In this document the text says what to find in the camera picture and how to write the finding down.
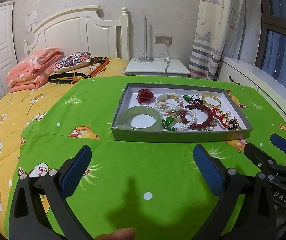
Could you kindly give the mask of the fingertip at bottom edge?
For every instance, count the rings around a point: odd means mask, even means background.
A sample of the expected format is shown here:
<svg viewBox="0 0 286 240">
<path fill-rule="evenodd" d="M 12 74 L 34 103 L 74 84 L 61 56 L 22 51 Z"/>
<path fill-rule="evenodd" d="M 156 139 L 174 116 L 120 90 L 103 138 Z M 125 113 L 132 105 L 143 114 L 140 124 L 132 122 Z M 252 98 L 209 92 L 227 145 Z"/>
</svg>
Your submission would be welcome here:
<svg viewBox="0 0 286 240">
<path fill-rule="evenodd" d="M 112 233 L 99 235 L 95 240 L 133 240 L 136 236 L 134 228 L 123 228 Z"/>
</svg>

